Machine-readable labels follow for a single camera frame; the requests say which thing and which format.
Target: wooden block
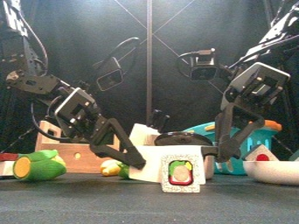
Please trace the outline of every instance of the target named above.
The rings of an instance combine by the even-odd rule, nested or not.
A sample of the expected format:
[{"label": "wooden block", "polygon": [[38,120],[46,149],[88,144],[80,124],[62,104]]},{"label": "wooden block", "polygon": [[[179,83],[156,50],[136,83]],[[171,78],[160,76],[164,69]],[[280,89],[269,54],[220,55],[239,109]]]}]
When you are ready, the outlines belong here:
[{"label": "wooden block", "polygon": [[[50,132],[56,137],[61,136],[61,129],[49,122],[41,121],[40,128],[44,132]],[[113,149],[119,150],[119,140],[115,137]],[[41,133],[37,135],[34,150],[57,150],[60,157],[66,164],[66,172],[99,173],[101,163],[111,157],[97,157],[89,150],[85,143],[60,143],[49,139]]]}]

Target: teal toy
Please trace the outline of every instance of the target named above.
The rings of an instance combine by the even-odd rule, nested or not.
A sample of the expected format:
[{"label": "teal toy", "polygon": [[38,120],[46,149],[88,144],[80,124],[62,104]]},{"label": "teal toy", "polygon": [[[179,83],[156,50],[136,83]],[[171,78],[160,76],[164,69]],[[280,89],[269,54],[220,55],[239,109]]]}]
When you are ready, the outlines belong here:
[{"label": "teal toy", "polygon": [[13,175],[22,180],[49,180],[65,172],[65,163],[56,150],[40,150],[30,154],[20,154],[13,163]]},{"label": "teal toy", "polygon": [[[240,145],[240,157],[243,157],[253,146],[257,144],[263,144],[271,150],[271,138],[272,135],[281,130],[281,125],[275,121],[265,120],[265,126],[261,129],[255,130],[248,136],[247,140]],[[185,131],[195,132],[203,136],[205,136],[215,143],[215,122],[208,122],[195,127],[188,128]],[[239,131],[237,128],[231,129],[231,135]],[[227,163],[215,163],[213,165],[213,173],[216,174],[232,174],[232,175],[247,175],[243,160],[235,159],[233,157],[229,159]]]}]

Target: black cable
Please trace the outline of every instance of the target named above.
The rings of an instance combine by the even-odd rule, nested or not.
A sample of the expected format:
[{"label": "black cable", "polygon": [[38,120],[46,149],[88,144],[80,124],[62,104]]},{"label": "black cable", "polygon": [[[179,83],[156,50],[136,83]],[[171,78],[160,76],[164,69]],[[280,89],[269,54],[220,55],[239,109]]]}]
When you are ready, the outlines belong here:
[{"label": "black cable", "polygon": [[44,68],[45,68],[45,69],[44,69],[44,73],[42,73],[41,76],[44,76],[44,75],[46,75],[46,73],[48,73],[48,55],[46,55],[46,52],[45,52],[45,48],[44,48],[44,46],[42,46],[42,42],[40,41],[37,35],[34,34],[32,27],[30,27],[30,26],[28,25],[28,23],[25,22],[22,13],[21,13],[18,10],[14,10],[14,11],[17,12],[17,14],[18,14],[18,16],[20,16],[20,19],[22,20],[22,23],[24,23],[24,25],[25,25],[25,28],[29,30],[29,32],[30,32],[30,34],[32,34],[32,36],[33,36],[33,38],[34,38],[34,40],[36,40],[36,42],[37,42],[37,44],[38,44],[38,46],[40,46],[40,48],[41,48],[42,64],[44,64]]},{"label": "black cable", "polygon": [[125,41],[123,41],[123,42],[116,46],[116,48],[113,49],[113,51],[109,53],[109,55],[105,57],[105,59],[100,62],[99,67],[97,67],[97,70],[100,70],[101,67],[108,63],[109,59],[111,59],[111,58],[113,57],[113,55],[119,52],[119,50],[120,50],[123,47],[125,47],[125,46],[128,46],[128,45],[131,45],[131,44],[135,44],[135,47],[133,47],[133,49],[132,49],[132,51],[135,52],[135,56],[133,56],[132,64],[131,64],[129,68],[127,69],[127,71],[123,73],[123,75],[125,75],[128,72],[131,72],[131,70],[132,70],[132,68],[133,68],[133,66],[135,66],[135,64],[136,64],[136,55],[137,55],[136,50],[137,50],[137,47],[139,47],[139,45],[140,45],[140,39],[136,38],[136,37],[127,39]]},{"label": "black cable", "polygon": [[44,135],[46,136],[49,139],[52,140],[56,140],[56,141],[60,141],[60,142],[68,142],[70,139],[68,137],[56,137],[56,136],[52,136],[49,135],[46,132],[44,132],[34,120],[34,116],[33,116],[33,102],[30,103],[30,113],[32,113],[32,125],[33,127],[37,129],[37,131]]},{"label": "black cable", "polygon": [[179,71],[179,73],[185,76],[187,78],[189,78],[189,75],[185,74],[183,71],[181,71],[181,67],[180,67],[180,62],[184,58],[187,57],[192,57],[192,56],[196,56],[199,55],[197,52],[187,52],[187,53],[183,53],[177,58],[176,58],[176,61],[175,61],[175,66],[176,66],[176,69]]}]

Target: green toy vegetable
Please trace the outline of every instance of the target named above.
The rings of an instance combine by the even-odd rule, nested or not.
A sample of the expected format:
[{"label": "green toy vegetable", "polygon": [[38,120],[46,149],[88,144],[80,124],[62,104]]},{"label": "green toy vegetable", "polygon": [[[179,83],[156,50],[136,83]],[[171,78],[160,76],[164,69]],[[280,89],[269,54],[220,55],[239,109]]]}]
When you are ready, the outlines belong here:
[{"label": "green toy vegetable", "polygon": [[13,163],[13,175],[24,180],[49,180],[66,172],[65,163],[56,150],[20,154]]}]

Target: white object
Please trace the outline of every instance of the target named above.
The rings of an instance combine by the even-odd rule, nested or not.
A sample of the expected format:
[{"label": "white object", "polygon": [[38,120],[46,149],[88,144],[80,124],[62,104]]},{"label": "white object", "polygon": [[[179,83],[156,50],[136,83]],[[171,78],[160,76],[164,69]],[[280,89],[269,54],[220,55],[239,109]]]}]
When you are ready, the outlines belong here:
[{"label": "white object", "polygon": [[0,162],[0,176],[13,176],[14,161]]},{"label": "white object", "polygon": [[199,193],[201,190],[201,155],[172,154],[163,156],[163,191],[165,193]]},{"label": "white object", "polygon": [[259,182],[277,185],[299,185],[299,162],[244,161],[247,175]]},{"label": "white object", "polygon": [[163,156],[173,154],[199,155],[200,184],[205,184],[205,174],[201,157],[201,147],[199,145],[169,145],[169,146],[136,146],[143,155],[145,165],[141,170],[129,166],[128,177],[143,181],[161,183],[161,159]]},{"label": "white object", "polygon": [[155,145],[155,139],[160,136],[156,129],[147,127],[140,123],[135,123],[129,134],[129,140],[135,146]]}]

